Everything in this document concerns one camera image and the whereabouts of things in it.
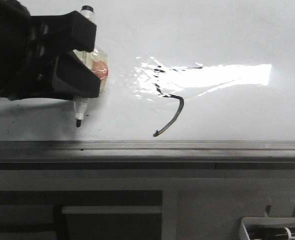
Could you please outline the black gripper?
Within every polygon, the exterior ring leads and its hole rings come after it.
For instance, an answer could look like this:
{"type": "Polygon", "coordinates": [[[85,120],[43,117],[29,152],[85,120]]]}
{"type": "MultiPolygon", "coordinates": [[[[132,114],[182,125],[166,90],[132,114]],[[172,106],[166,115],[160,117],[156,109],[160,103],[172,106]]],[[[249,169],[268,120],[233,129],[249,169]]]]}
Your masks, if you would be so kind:
{"type": "Polygon", "coordinates": [[[0,98],[97,98],[101,80],[73,52],[92,52],[97,26],[77,11],[31,16],[0,0],[0,98]]]}

